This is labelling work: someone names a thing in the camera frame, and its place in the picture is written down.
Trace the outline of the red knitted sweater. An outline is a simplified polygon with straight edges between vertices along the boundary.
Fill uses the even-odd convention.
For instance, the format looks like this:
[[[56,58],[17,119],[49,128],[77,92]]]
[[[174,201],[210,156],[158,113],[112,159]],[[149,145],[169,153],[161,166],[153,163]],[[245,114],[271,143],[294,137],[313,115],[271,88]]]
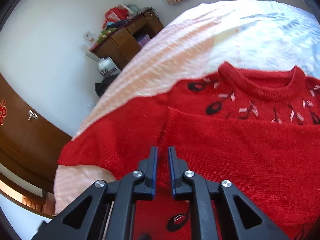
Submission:
[[[204,178],[233,182],[290,239],[319,224],[319,79],[238,69],[137,97],[61,152],[63,166],[94,165],[117,179],[158,148],[156,198],[139,202],[134,238],[189,239],[188,204],[170,192],[168,148]]]

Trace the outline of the black bag on floor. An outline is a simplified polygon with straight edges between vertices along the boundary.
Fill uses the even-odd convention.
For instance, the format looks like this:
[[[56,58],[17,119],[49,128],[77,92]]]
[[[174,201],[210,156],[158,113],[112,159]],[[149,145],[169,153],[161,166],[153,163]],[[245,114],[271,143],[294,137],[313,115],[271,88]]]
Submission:
[[[95,92],[96,94],[101,97],[104,92],[107,90],[109,85],[118,77],[118,75],[111,75],[108,77],[105,77],[101,83],[96,82],[94,84]]]

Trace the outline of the brown wooden desk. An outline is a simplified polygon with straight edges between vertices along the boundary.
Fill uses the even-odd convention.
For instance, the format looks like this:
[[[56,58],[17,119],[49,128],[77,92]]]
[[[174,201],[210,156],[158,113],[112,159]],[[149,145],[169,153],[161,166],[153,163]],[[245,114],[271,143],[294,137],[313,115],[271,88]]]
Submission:
[[[157,11],[148,8],[109,33],[89,51],[99,58],[111,58],[119,69],[123,69],[142,49],[139,40],[154,38],[163,29]]]

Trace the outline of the pink and blue dotted bedspread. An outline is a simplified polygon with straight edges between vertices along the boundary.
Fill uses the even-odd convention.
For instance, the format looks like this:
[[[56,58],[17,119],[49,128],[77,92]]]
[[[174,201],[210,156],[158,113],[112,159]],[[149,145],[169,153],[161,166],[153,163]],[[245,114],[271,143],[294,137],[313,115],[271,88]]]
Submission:
[[[178,80],[203,77],[223,62],[319,77],[319,22],[276,1],[220,1],[189,9],[151,39],[107,88],[78,133],[132,98],[167,92]]]

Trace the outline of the white box on desk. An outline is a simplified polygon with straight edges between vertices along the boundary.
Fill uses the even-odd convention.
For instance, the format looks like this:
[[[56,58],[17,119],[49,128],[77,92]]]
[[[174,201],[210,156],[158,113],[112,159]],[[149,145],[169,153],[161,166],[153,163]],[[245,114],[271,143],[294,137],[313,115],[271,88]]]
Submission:
[[[84,34],[84,40],[90,47],[92,47],[95,45],[97,41],[97,37],[94,34],[92,34],[90,31],[87,31]]]

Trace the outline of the purple box under desk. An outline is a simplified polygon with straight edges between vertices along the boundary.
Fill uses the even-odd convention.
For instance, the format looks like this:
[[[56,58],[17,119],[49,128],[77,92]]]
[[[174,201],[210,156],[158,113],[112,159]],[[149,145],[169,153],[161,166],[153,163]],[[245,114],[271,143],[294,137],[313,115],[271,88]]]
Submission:
[[[144,34],[136,39],[141,48],[143,48],[149,41],[150,37],[148,34]]]

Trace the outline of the green items on desk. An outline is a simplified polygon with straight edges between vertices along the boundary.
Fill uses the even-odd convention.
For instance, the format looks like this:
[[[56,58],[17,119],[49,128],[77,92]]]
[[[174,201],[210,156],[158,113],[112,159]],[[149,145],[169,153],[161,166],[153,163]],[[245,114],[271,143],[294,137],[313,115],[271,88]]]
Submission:
[[[101,43],[103,42],[105,39],[107,39],[108,35],[110,35],[111,33],[114,33],[117,30],[117,28],[106,28],[104,29],[100,35],[98,36],[96,42],[97,43]]]

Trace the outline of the red gift bag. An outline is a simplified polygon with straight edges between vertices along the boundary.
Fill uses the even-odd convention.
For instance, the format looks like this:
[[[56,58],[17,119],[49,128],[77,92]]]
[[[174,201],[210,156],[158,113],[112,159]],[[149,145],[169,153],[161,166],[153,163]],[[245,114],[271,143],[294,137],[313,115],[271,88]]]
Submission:
[[[119,21],[123,21],[127,19],[128,14],[128,11],[122,6],[113,7],[104,14],[105,24],[108,22],[117,23]]]

